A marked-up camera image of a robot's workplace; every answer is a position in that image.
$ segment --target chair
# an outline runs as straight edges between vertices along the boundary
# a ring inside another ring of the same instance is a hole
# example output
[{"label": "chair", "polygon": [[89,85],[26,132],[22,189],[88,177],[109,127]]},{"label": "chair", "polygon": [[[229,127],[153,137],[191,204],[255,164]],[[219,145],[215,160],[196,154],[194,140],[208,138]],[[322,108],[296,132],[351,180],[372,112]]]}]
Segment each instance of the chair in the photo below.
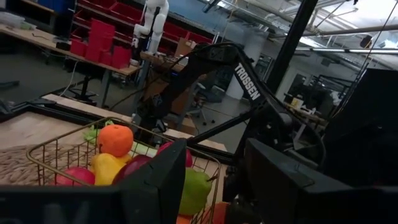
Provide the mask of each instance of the chair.
[{"label": "chair", "polygon": [[223,101],[223,98],[212,90],[216,79],[216,72],[214,71],[207,74],[206,79],[198,83],[198,91],[195,96],[195,109],[188,112],[188,114],[195,114],[197,118],[202,115],[204,119],[203,125],[207,125],[207,118],[203,112],[203,105],[206,103],[221,103]]}]

